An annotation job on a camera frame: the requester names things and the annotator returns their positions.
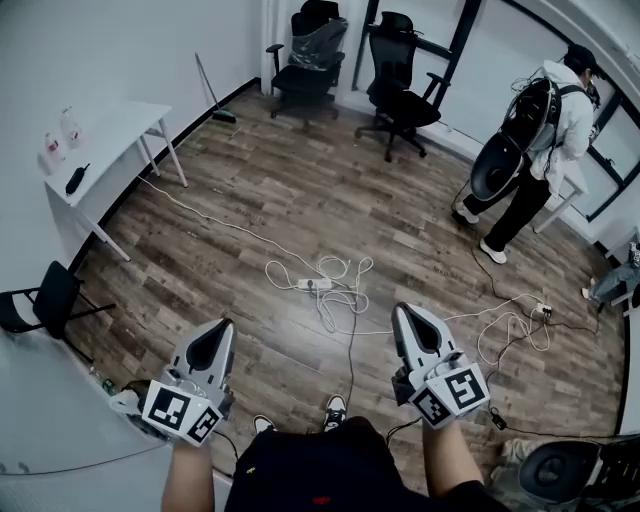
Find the jeans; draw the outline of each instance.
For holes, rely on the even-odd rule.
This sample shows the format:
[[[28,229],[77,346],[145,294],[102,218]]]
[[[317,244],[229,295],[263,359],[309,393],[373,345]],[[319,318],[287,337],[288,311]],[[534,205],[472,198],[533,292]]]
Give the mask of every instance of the jeans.
[[[613,269],[589,288],[589,299],[599,303],[611,302],[620,296],[617,290],[620,283],[627,283],[627,290],[632,291],[640,284],[640,268],[625,263]]]

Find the black chair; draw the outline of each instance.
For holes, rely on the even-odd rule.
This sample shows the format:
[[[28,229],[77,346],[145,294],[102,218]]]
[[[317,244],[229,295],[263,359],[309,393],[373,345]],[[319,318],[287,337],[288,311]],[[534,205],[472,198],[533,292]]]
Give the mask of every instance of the black chair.
[[[409,91],[413,74],[413,56],[418,45],[418,36],[411,19],[404,14],[383,12],[382,23],[369,36],[371,53],[375,65],[375,79],[367,89],[369,100],[376,106],[373,126],[362,126],[356,130],[356,138],[363,132],[389,132],[389,143],[385,160],[391,162],[391,148],[396,135],[420,150],[420,157],[427,155],[416,140],[417,128],[435,123],[440,112],[427,100],[436,87],[451,84],[433,73],[431,83],[422,98]]]
[[[340,18],[337,3],[308,0],[291,18],[291,29],[294,41],[288,66],[280,70],[278,52],[284,45],[267,48],[267,53],[273,54],[276,68],[271,85],[282,91],[280,105],[271,112],[272,118],[297,107],[325,106],[329,89],[338,84],[344,60],[344,53],[337,49],[346,32],[346,21]],[[337,119],[338,109],[328,108],[333,119]]]
[[[95,306],[80,293],[81,284],[82,281],[77,279],[60,263],[54,261],[49,265],[49,269],[39,288],[27,288],[25,290],[0,293],[0,327],[11,333],[23,333],[44,327],[53,338],[61,338],[88,362],[93,362],[90,357],[76,348],[67,339],[64,334],[64,328],[69,320],[114,308],[115,304],[102,307]],[[35,300],[31,298],[33,292],[38,292]],[[20,294],[25,295],[27,299],[31,301],[33,304],[33,313],[41,323],[32,325],[22,319],[13,302],[13,296]],[[71,310],[78,295],[82,297],[92,309],[72,315]]]

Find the broom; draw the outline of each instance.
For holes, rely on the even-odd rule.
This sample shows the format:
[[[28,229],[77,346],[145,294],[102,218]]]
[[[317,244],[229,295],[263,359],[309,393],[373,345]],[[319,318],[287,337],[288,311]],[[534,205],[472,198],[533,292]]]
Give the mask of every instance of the broom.
[[[204,72],[204,68],[202,67],[202,62],[200,62],[200,57],[198,56],[198,52],[196,52],[196,62],[198,63],[198,68],[200,69],[200,72],[202,73],[202,76],[205,79],[205,82],[207,82],[207,86],[209,87],[209,91],[211,92],[211,96],[213,96],[213,101],[216,102],[216,109],[213,111],[213,114],[211,114],[211,118],[212,119],[217,119],[218,121],[224,121],[225,123],[236,123],[237,119],[236,116],[234,116],[231,112],[228,112],[226,110],[222,110],[220,108],[220,105],[218,104],[218,99],[216,98],[216,95],[213,92],[213,89],[211,88],[211,84],[209,83],[209,79],[207,78],[207,74]]]

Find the black device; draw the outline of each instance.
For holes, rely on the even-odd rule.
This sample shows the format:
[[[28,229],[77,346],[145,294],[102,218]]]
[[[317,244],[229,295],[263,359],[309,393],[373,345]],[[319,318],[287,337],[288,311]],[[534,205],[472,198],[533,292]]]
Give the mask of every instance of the black device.
[[[556,441],[536,448],[522,463],[520,486],[541,505],[578,498],[623,509],[640,493],[640,440],[599,445]]]
[[[71,176],[69,183],[67,183],[67,186],[64,189],[68,196],[70,196],[76,190],[78,190],[78,187],[80,186],[80,182],[82,181],[82,178],[84,178],[84,173],[90,165],[91,164],[87,164],[84,167],[78,167],[74,171],[73,176]]]

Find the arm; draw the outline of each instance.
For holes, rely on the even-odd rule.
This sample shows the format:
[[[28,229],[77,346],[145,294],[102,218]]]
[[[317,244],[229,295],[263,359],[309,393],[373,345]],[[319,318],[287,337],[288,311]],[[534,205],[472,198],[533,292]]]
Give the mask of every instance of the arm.
[[[584,101],[578,104],[578,108],[580,108],[578,120],[567,128],[564,142],[560,148],[566,160],[577,160],[589,148],[589,138],[593,126],[593,108],[586,96],[581,99]]]
[[[424,469],[431,497],[444,498],[465,482],[482,483],[480,469],[469,452],[457,421],[440,430],[430,430],[423,423],[422,444]]]
[[[177,441],[162,495],[162,512],[213,512],[213,475],[208,443]]]

